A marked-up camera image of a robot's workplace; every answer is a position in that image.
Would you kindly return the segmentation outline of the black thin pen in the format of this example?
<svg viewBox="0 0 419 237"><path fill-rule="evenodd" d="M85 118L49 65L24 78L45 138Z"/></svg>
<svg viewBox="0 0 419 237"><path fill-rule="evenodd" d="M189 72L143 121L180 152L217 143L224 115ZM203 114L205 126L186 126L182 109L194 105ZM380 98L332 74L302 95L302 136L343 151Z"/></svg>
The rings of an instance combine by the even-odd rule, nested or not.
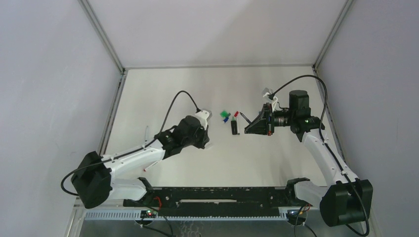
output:
<svg viewBox="0 0 419 237"><path fill-rule="evenodd" d="M239 112L239 114L245 119L245 121L248 123L248 124L251 124L251 121L250 121L250 119L248 119L246 116L245 116L245 114L244 113L242 113L242 112Z"/></svg>

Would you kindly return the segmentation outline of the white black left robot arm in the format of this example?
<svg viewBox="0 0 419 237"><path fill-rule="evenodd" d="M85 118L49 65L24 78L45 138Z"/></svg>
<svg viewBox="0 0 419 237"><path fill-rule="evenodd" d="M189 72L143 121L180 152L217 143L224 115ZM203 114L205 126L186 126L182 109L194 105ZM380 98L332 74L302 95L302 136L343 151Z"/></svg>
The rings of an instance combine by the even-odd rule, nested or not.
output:
<svg viewBox="0 0 419 237"><path fill-rule="evenodd" d="M208 120L211 112L201 110L186 116L178 125L155 135L150 144L122 154L100 156L96 151L85 155L71 173L71 183L87 209L100 206L107 200L140 200L152 190L143 177L124 178L129 172L145 171L156 163L179 154L193 146L204 149L209 142Z"/></svg>

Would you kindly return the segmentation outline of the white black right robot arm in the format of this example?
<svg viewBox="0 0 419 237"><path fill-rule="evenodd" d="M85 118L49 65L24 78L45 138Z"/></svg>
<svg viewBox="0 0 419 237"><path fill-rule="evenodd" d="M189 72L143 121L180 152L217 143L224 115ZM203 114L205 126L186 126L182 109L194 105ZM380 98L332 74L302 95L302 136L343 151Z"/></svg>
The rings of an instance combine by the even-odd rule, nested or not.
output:
<svg viewBox="0 0 419 237"><path fill-rule="evenodd" d="M289 93L289 107L274 109L277 98L265 103L259 115L245 127L246 134L273 135L276 127L289 127L319 166L326 186L315 185L308 178L287 182L287 191L293 202L305 202L319 208L329 227L367 222L373 196L369 180L360 180L343 158L333 153L324 125L319 117L311 115L309 96L304 90Z"/></svg>

